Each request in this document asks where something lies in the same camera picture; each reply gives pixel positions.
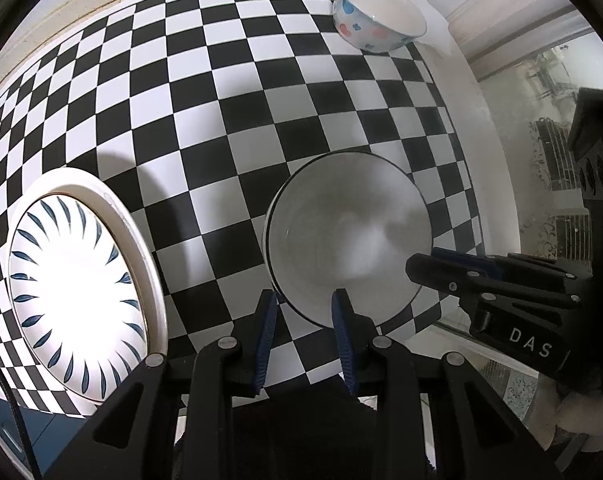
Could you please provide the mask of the white bowl dark rim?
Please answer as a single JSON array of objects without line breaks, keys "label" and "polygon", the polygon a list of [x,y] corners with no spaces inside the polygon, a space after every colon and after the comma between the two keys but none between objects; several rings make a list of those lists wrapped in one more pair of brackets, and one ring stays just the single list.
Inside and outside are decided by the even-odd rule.
[{"label": "white bowl dark rim", "polygon": [[272,200],[262,248],[272,285],[308,322],[330,328],[332,296],[381,326],[420,291],[405,272],[428,254],[426,202],[406,172],[367,152],[338,151],[300,167]]}]

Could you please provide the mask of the blue leaf pattern plate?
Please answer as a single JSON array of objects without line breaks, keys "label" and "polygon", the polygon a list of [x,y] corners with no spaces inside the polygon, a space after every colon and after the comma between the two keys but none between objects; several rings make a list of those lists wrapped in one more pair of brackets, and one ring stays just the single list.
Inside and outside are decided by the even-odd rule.
[{"label": "blue leaf pattern plate", "polygon": [[44,196],[17,223],[10,299],[24,340],[63,387],[102,402],[145,358],[148,336],[128,263],[80,200]]}]

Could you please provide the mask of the white plate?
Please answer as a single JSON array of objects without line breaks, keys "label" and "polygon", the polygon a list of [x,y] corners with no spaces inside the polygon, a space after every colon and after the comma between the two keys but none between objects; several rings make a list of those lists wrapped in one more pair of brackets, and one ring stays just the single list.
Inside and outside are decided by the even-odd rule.
[{"label": "white plate", "polygon": [[[148,336],[146,356],[152,353],[166,352],[168,349],[167,314],[164,307],[164,294],[162,293],[159,275],[154,260],[152,260],[152,255],[145,243],[144,237],[138,230],[130,212],[123,205],[123,202],[119,200],[106,184],[100,182],[100,180],[86,171],[74,168],[58,168],[49,171],[43,176],[38,177],[34,185],[28,191],[24,192],[24,195],[10,207],[10,234],[7,237],[7,254],[4,258],[8,298],[10,298],[8,252],[10,251],[10,242],[12,241],[17,223],[30,205],[40,198],[51,194],[68,195],[76,200],[80,200],[81,203],[88,206],[104,222],[120,248],[124,260],[128,263],[135,288],[140,297]],[[16,311],[11,299],[10,305],[17,320]],[[22,338],[24,338],[19,324],[18,328]],[[43,377],[51,381],[54,391],[68,396],[71,403],[70,413],[77,416],[90,416],[108,398],[102,402],[91,401],[66,389],[50,372],[45,370],[44,366],[29,349],[25,340],[24,343],[36,361],[36,365],[42,368]]]}]

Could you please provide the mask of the white bowl coloured dots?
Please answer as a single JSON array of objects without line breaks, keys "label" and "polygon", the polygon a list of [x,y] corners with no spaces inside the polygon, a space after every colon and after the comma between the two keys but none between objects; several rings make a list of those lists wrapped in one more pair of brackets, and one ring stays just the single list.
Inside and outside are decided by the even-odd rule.
[{"label": "white bowl coloured dots", "polygon": [[426,18],[411,0],[333,0],[335,28],[353,47],[388,53],[427,32]]}]

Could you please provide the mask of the white paper napkin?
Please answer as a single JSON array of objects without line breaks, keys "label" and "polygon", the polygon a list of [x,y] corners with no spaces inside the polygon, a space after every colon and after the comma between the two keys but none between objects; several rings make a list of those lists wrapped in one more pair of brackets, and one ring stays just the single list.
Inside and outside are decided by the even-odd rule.
[{"label": "white paper napkin", "polygon": [[455,42],[449,32],[448,21],[427,0],[410,0],[426,21],[426,32],[416,39],[418,44],[431,47],[442,56],[452,54]]}]

